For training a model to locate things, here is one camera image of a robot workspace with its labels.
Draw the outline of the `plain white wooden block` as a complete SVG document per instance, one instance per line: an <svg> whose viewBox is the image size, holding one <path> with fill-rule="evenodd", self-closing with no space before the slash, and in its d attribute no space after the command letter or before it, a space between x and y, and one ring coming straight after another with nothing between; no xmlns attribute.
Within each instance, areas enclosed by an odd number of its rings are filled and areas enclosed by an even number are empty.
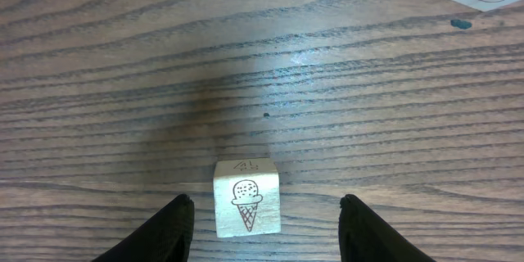
<svg viewBox="0 0 524 262"><path fill-rule="evenodd" d="M217 237L281 231L280 181L272 159L217 162L213 192Z"/></svg>

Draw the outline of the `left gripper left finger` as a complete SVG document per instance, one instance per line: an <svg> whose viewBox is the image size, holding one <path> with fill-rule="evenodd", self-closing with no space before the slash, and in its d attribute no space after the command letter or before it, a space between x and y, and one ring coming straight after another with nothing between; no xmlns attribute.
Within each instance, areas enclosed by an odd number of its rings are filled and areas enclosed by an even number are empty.
<svg viewBox="0 0 524 262"><path fill-rule="evenodd" d="M194 217L194 202L181 194L93 262L187 262Z"/></svg>

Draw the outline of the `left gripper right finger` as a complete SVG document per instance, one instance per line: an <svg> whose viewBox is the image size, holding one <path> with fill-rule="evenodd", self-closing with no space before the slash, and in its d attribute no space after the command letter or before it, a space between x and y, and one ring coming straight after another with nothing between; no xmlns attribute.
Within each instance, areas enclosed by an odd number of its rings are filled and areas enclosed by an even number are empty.
<svg viewBox="0 0 524 262"><path fill-rule="evenodd" d="M340 201L342 262L435 262L393 229L356 195Z"/></svg>

